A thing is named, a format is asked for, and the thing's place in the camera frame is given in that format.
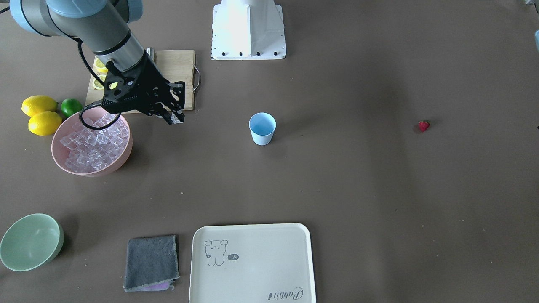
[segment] bowl of ice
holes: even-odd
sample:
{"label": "bowl of ice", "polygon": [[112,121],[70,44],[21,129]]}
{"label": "bowl of ice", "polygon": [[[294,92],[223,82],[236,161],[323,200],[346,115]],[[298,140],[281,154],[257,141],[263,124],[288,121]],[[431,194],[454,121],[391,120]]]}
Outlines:
{"label": "bowl of ice", "polygon": [[[84,112],[91,126],[105,126],[115,115],[101,107]],[[133,138],[127,120],[121,116],[110,127],[92,130],[75,114],[60,125],[52,138],[51,151],[56,164],[64,171],[86,177],[97,177],[119,169],[129,158]]]}

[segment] pink bowl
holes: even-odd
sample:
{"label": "pink bowl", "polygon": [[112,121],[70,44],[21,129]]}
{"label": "pink bowl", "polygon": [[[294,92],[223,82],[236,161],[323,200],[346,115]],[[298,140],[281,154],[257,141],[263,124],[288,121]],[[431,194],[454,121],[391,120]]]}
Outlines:
{"label": "pink bowl", "polygon": [[[101,107],[91,108],[84,112],[84,118],[92,119],[92,121],[95,121],[104,116],[106,113],[107,111],[102,109]],[[127,158],[129,158],[129,155],[131,154],[131,149],[133,148],[133,136],[131,136],[131,129],[129,128],[129,124],[127,124],[127,121],[123,116],[121,116],[119,120],[122,120],[126,124],[127,130],[129,131],[129,136],[127,138],[127,145],[125,149],[122,151],[120,156],[109,166],[106,166],[100,170],[93,171],[91,173],[76,173],[74,171],[71,171],[66,166],[65,163],[66,159],[69,157],[70,150],[67,147],[63,146],[62,143],[60,143],[60,140],[74,131],[73,124],[80,123],[78,113],[67,118],[54,134],[51,144],[51,152],[54,161],[61,169],[65,170],[66,172],[84,177],[104,176],[119,169],[120,166],[122,166],[127,161]]]}

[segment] wooden cutting board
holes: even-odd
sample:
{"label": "wooden cutting board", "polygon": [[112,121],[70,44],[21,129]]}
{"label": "wooden cutting board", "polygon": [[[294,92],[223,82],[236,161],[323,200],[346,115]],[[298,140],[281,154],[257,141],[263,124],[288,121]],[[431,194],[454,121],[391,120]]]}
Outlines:
{"label": "wooden cutting board", "polygon": [[[195,94],[193,93],[193,77],[195,72],[195,51],[194,50],[178,50],[178,51],[156,51],[157,68],[170,82],[183,81],[185,82],[185,111],[195,109]],[[97,75],[99,73],[95,67],[92,67]],[[86,102],[88,105],[92,102],[103,98],[103,90],[95,89],[92,85],[93,77],[90,77],[88,82],[88,92],[86,94]],[[138,111],[129,111],[124,114],[139,113]]]}

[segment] white tray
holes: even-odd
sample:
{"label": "white tray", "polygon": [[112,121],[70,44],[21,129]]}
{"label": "white tray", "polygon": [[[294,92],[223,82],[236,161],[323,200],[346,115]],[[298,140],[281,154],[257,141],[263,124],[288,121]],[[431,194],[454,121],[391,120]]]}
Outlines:
{"label": "white tray", "polygon": [[310,234],[303,224],[197,230],[189,303],[273,301],[316,302]]}

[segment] towel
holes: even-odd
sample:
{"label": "towel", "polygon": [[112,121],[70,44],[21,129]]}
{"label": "towel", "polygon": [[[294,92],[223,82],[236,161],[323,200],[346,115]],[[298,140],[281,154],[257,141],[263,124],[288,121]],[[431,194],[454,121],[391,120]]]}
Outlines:
{"label": "towel", "polygon": [[135,238],[127,243],[125,292],[164,291],[179,278],[176,236]]}

